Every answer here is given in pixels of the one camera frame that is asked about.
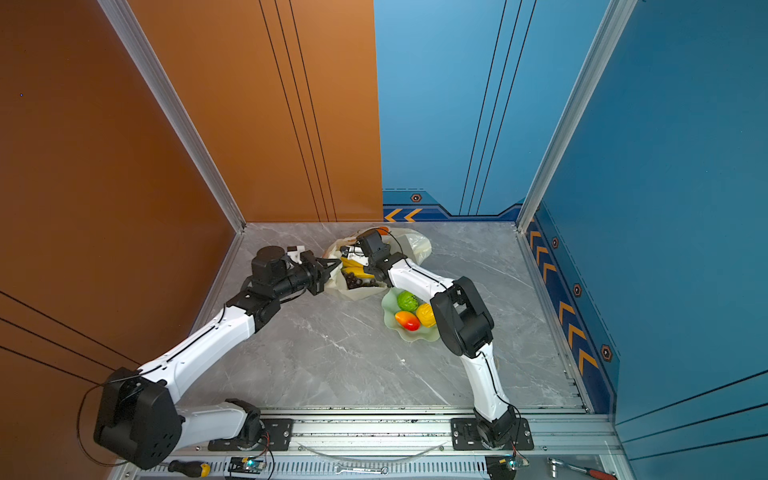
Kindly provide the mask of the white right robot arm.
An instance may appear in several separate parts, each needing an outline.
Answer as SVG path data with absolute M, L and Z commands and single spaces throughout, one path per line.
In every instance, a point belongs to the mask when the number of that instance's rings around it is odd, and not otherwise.
M 523 419 L 501 385 L 494 360 L 494 320 L 472 280 L 449 279 L 422 268 L 404 253 L 392 251 L 376 229 L 359 235 L 355 245 L 367 259 L 366 272 L 429 303 L 440 339 L 464 366 L 481 441 L 493 450 L 511 447 L 522 432 Z

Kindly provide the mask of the yellow ridged starfruit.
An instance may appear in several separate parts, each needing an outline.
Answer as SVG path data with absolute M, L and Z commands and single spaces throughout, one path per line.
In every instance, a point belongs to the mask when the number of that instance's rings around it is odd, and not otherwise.
M 436 325 L 436 318 L 430 304 L 421 304 L 416 309 L 415 314 L 424 328 L 432 328 Z

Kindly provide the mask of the yellow banana bunch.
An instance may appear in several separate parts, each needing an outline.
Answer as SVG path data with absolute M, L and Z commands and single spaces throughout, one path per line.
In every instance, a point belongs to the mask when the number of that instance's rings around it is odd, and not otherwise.
M 345 277 L 354 277 L 360 280 L 371 280 L 374 276 L 364 270 L 364 266 L 355 260 L 342 258 L 342 274 Z

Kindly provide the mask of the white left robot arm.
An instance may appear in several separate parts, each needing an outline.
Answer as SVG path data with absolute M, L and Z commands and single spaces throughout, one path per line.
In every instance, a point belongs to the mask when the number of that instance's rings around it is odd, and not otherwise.
M 108 377 L 94 442 L 142 469 L 198 443 L 229 441 L 242 449 L 254 447 L 264 431 L 258 407 L 234 398 L 209 406 L 177 404 L 200 376 L 264 328 L 283 304 L 304 293 L 322 293 L 341 263 L 318 258 L 310 250 L 261 248 L 240 291 L 212 320 L 160 357 Z

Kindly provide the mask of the cream plastic bag orange print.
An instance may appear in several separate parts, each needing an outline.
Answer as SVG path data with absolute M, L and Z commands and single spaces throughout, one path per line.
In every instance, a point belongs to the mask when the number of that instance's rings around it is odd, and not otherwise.
M 356 238 L 367 230 L 372 230 L 372 227 L 363 228 L 351 236 L 337 239 L 325 250 L 323 257 L 340 259 L 342 248 L 352 247 Z M 393 252 L 401 251 L 418 265 L 421 265 L 432 253 L 430 240 L 416 230 L 386 226 L 377 227 L 377 230 L 382 234 L 383 242 L 389 244 Z M 332 272 L 325 285 L 325 293 L 342 300 L 358 301 L 388 290 L 385 283 L 368 279 L 363 281 L 362 286 L 349 287 L 342 269 L 343 266 L 340 265 Z

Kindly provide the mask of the dark purple grape bunch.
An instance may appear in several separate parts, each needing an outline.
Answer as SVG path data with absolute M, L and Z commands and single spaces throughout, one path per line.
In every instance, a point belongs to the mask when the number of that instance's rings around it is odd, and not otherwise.
M 359 278 L 352 273 L 344 273 L 345 282 L 347 288 L 350 290 L 358 288 L 373 288 L 377 287 L 378 283 L 373 278 Z

